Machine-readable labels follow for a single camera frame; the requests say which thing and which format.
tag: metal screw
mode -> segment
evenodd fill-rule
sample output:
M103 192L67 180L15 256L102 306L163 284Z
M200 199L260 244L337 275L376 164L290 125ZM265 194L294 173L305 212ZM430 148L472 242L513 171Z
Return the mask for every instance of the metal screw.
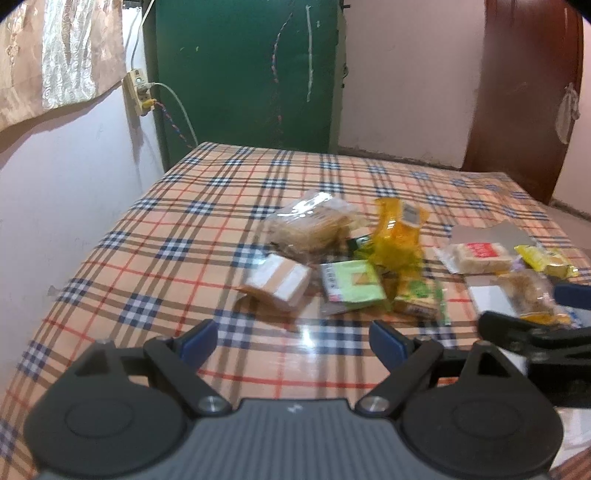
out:
M512 352L520 352L523 348L523 344L521 342L518 341L513 341L509 344L509 350L511 350Z
M209 395L199 400L197 406L207 413L218 413L226 408L226 401L217 395Z
M550 358L550 355L545 352L534 352L530 355L530 360L532 362L544 362L548 360L548 358Z
M386 411L386 409L390 406L390 402L383 397L370 395L369 397L362 398L359 402L359 405L366 412L376 413Z

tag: checkered blanket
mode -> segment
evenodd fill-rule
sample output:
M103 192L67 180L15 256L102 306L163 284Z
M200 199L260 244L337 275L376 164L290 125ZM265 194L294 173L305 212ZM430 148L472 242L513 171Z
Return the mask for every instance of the checkered blanket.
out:
M425 275L445 286L453 323L437 327L364 310L326 319L311 297L294 317L234 289L267 253L262 220L307 189L334 193L376 220L374 199L398 196L427 207ZM461 173L347 156L206 143L131 206L65 286L31 340L0 410L0 480L35 472L23 442L27 411L94 339L136 346L179 335L214 318L219 346L200 375L237 404L242 397L346 397L354 403L387 371L368 344L378 317L402 333L429 333L447 346L476 339L476 312L459 276L431 248L460 223L509 219L547 247L558 247L589 281L589 260L544 209L501 173ZM583 452L556 476L588 475Z

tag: snack package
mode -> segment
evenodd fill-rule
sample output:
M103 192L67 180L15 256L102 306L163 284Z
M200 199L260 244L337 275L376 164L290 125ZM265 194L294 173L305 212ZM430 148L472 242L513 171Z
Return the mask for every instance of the snack package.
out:
M545 250L542 247L531 245L517 245L515 251L521 255L523 261L536 272L544 273L550 277L558 277L562 280L576 277L579 271L558 250Z
M343 304L326 309L327 314L329 310L333 314L361 309L386 299L379 277L365 260L322 264L320 268L328 302Z
M509 271L513 258L501 244L454 244L453 256L458 273L475 275Z
M265 220L269 243L304 262L309 260L310 254L365 225L365 218L352 205L330 193L315 190L308 190L300 199Z
M499 275L498 284L520 318L542 325L570 324L570 316L552 298L552 285L535 271Z
M311 269L299 263L270 254L251 272L238 290L272 304L280 310L293 310L299 304L310 282Z
M392 302L392 310L413 315L425 320L442 320L443 290L441 285L429 278L402 278Z
M364 226L351 230L347 238L347 250L349 251L349 255L355 257L356 252L369 241L371 241L371 231L368 227Z
M421 227L429 212L417 205L396 198L380 198L378 226L371 242L359 252L367 253L373 265L397 275L420 277L423 251L419 243Z

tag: floor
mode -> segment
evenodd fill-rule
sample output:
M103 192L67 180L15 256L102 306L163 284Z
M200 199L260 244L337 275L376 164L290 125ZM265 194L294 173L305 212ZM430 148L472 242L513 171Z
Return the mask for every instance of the floor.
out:
M553 207L546 207L550 218L560 225L564 233L591 258L591 222Z

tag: wall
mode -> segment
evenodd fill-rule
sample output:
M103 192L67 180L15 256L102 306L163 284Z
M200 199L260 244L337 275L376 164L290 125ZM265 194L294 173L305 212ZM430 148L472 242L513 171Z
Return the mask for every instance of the wall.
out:
M583 20L583 80L569 149L554 188L554 198L591 214L591 25Z
M123 11L128 65L140 19ZM142 43L137 66L144 62ZM122 88L0 134L0 391L57 292L163 174L152 114Z
M460 167L480 82L484 7L484 0L352 4L339 145Z

